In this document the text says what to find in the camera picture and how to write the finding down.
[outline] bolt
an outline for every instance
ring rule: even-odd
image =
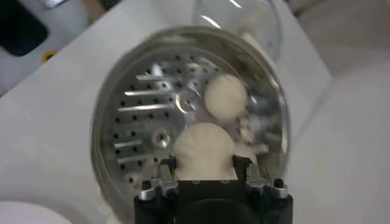
[[[274,179],[274,187],[283,188],[284,186],[285,186],[285,182],[282,179],[280,178]]]
[[[150,180],[142,181],[142,190],[148,190],[152,187],[152,182]]]

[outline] white fluffy object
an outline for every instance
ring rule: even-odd
[[[219,75],[206,87],[206,109],[216,119],[229,121],[245,110],[247,92],[244,84],[233,75]]]
[[[184,129],[174,146],[179,180],[236,180],[235,145],[229,134],[212,123]]]

